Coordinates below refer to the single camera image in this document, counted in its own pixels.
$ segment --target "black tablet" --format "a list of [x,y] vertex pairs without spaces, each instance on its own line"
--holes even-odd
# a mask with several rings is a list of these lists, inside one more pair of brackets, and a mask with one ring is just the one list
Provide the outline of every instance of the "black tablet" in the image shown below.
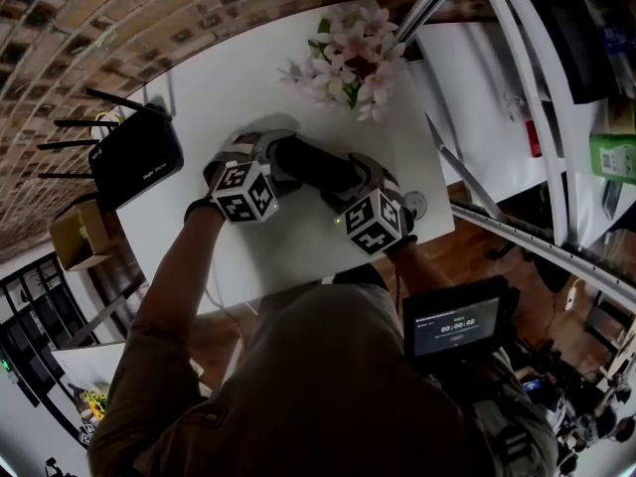
[[477,358],[502,344],[519,291],[502,276],[404,300],[404,355],[419,370]]

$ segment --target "black router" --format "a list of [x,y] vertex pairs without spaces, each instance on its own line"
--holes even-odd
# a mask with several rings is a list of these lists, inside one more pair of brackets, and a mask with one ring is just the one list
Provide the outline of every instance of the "black router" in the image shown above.
[[41,173],[41,179],[94,179],[103,207],[114,211],[183,167],[183,154],[171,125],[172,116],[157,104],[139,104],[87,88],[92,97],[135,109],[121,124],[98,120],[55,120],[58,127],[109,127],[102,140],[59,141],[38,145],[40,150],[92,146],[90,174]]

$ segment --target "black wrist strap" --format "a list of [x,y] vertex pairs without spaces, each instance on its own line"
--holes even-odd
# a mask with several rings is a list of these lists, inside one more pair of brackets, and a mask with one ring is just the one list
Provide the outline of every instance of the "black wrist strap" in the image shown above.
[[195,209],[199,209],[201,207],[214,207],[215,209],[218,210],[217,202],[215,202],[215,199],[212,196],[206,196],[205,198],[201,198],[199,200],[192,202],[188,206],[188,208],[186,209],[186,215],[183,217],[183,224],[185,224],[186,221],[188,221],[190,214],[192,214],[192,212]]

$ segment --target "cardboard box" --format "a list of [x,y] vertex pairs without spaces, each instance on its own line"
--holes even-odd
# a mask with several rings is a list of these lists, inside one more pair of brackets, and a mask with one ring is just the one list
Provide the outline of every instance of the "cardboard box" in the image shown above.
[[112,245],[95,200],[78,203],[49,227],[62,268],[86,270],[110,257]]

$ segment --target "red object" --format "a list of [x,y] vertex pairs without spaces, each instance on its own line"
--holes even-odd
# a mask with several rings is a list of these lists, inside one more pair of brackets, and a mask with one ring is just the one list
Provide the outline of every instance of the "red object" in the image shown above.
[[533,157],[541,157],[541,144],[537,135],[537,128],[532,120],[526,122],[526,131],[528,131],[528,141],[530,141],[530,153]]

